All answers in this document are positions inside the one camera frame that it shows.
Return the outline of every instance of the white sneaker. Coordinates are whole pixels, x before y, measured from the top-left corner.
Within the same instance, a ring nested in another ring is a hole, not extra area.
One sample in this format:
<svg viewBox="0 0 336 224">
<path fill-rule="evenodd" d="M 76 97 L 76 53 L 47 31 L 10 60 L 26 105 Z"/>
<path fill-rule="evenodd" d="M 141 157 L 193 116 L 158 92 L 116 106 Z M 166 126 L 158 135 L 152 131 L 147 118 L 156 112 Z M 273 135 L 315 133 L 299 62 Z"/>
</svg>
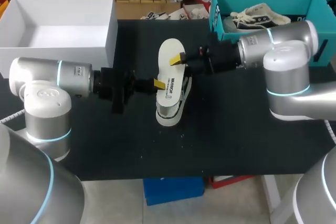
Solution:
<svg viewBox="0 0 336 224">
<path fill-rule="evenodd" d="M 191 83 L 192 77 L 184 77 L 180 101 L 176 105 L 163 107 L 158 102 L 156 103 L 156 119 L 162 126 L 174 126 L 180 121 L 185 100 L 191 89 Z"/>
<path fill-rule="evenodd" d="M 223 19 L 226 33 L 244 33 L 290 23 L 290 18 L 277 14 L 265 3 L 252 6 L 241 13 L 232 12 Z"/>
</svg>

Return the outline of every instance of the cable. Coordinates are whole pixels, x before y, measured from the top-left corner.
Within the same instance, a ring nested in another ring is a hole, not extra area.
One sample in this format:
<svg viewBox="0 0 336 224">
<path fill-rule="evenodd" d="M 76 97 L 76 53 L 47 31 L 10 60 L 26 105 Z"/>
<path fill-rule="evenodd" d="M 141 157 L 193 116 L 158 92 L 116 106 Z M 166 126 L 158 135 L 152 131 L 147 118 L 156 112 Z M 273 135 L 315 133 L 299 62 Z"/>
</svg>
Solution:
<svg viewBox="0 0 336 224">
<path fill-rule="evenodd" d="M 12 114 L 12 115 L 6 117 L 6 118 L 3 118 L 2 120 L 0 120 L 0 124 L 7 123 L 8 121 L 10 121 L 10 120 L 12 120 L 12 119 L 14 119 L 14 118 L 17 118 L 17 117 L 19 117 L 20 115 L 23 115 L 24 113 L 25 113 L 25 109 L 20 110 L 20 111 L 18 111 L 18 112 L 16 112 L 16 113 L 14 113 L 14 114 Z"/>
<path fill-rule="evenodd" d="M 335 133 L 334 131 L 332 130 L 331 126 L 330 126 L 330 123 L 328 120 L 325 120 L 324 123 L 326 124 L 327 126 L 327 129 L 329 131 L 329 134 L 331 136 L 331 138 L 333 139 L 333 141 L 336 143 L 336 136 L 335 136 Z"/>
<path fill-rule="evenodd" d="M 21 93 L 21 91 L 25 87 L 26 87 L 26 83 L 24 83 L 19 89 L 19 97 L 20 97 L 21 101 L 23 101 L 23 102 L 25 102 L 25 91 L 23 91 L 24 92 L 23 94 Z"/>
<path fill-rule="evenodd" d="M 20 87 L 20 89 L 19 89 L 19 97 L 20 97 L 20 99 L 21 99 L 23 102 L 25 102 L 25 98 L 24 98 L 24 95 L 22 95 L 22 90 L 23 90 L 23 88 L 25 88 L 25 87 L 26 87 L 26 84 L 24 83 L 24 84 Z M 2 120 L 0 120 L 0 124 L 7 123 L 8 121 L 17 118 L 17 117 L 19 117 L 20 115 L 23 115 L 24 113 L 25 113 L 25 109 L 20 110 L 20 111 L 18 111 L 18 112 L 16 112 L 16 113 L 14 113 L 14 114 L 12 114 L 12 115 L 6 117 L 6 118 L 3 118 Z"/>
</svg>

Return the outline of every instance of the white cardboard box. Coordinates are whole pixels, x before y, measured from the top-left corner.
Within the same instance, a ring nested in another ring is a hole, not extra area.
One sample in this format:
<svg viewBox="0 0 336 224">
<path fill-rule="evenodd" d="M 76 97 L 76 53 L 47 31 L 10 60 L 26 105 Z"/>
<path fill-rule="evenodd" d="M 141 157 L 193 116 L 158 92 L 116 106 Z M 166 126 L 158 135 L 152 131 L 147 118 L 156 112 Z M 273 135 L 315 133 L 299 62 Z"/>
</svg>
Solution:
<svg viewBox="0 0 336 224">
<path fill-rule="evenodd" d="M 17 57 L 113 67 L 114 0 L 11 0 L 0 19 L 0 73 Z"/>
</svg>

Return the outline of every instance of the black tabletop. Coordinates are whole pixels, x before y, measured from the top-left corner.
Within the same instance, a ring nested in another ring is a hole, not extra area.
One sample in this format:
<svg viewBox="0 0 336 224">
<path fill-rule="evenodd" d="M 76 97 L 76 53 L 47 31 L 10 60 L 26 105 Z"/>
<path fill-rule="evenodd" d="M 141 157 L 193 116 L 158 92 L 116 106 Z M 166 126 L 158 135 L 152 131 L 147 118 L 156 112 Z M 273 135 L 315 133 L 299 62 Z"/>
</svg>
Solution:
<svg viewBox="0 0 336 224">
<path fill-rule="evenodd" d="M 163 41 L 176 38 L 190 52 L 208 32 L 207 20 L 120 20 L 114 65 L 155 77 Z M 331 67 L 311 69 L 313 83 L 334 79 Z M 0 97 L 0 118 L 23 108 L 8 80 L 0 80 Z M 71 151 L 61 163 L 81 180 L 294 174 L 335 146 L 323 121 L 271 116 L 262 69 L 194 77 L 174 127 L 158 124 L 155 102 L 154 95 L 135 94 L 124 114 L 115 115 L 94 95 L 73 98 Z M 8 126 L 20 129 L 24 117 Z"/>
</svg>

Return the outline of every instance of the blue crate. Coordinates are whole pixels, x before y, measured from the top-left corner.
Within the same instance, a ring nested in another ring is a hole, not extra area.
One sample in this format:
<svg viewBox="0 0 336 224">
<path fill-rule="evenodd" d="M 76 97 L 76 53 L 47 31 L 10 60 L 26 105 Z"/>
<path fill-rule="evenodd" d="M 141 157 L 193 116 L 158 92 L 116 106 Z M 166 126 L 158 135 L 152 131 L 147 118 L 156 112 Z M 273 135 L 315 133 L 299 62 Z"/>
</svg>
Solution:
<svg viewBox="0 0 336 224">
<path fill-rule="evenodd" d="M 225 33 L 222 16 L 229 16 L 231 12 L 239 13 L 260 3 L 267 3 L 276 13 L 291 17 L 292 22 L 304 19 L 312 21 L 319 36 L 320 57 L 317 62 L 312 58 L 310 65 L 328 65 L 336 53 L 336 18 L 326 0 L 212 0 L 209 17 L 211 31 L 217 32 L 220 40 L 238 40 L 246 33 Z"/>
<path fill-rule="evenodd" d="M 148 206 L 203 195 L 202 178 L 145 178 L 143 190 Z"/>
</svg>

